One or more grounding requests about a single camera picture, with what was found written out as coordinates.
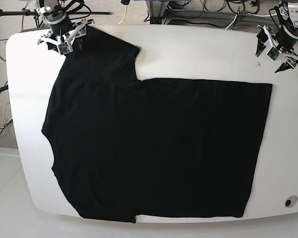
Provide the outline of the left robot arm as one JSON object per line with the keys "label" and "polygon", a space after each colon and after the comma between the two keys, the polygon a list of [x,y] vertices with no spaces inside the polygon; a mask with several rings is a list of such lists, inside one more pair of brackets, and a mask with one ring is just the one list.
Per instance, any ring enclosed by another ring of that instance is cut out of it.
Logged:
{"label": "left robot arm", "polygon": [[298,65],[298,54],[294,50],[298,42],[298,0],[283,0],[272,8],[279,23],[275,23],[277,31],[266,25],[258,25],[261,31],[257,35],[256,56],[259,57],[265,49],[266,56],[276,62],[279,58],[285,61],[275,71],[276,73],[295,69]]}

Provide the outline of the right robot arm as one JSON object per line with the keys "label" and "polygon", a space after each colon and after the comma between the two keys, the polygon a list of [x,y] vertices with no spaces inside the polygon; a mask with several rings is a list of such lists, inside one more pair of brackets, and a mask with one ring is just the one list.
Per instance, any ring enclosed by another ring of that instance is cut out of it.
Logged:
{"label": "right robot arm", "polygon": [[82,0],[72,0],[69,3],[64,0],[38,0],[36,12],[50,30],[38,39],[37,44],[45,42],[48,49],[57,51],[62,56],[73,52],[74,40],[86,36],[86,27],[93,24],[94,20],[85,17],[70,19],[69,15],[76,14],[85,6]]}

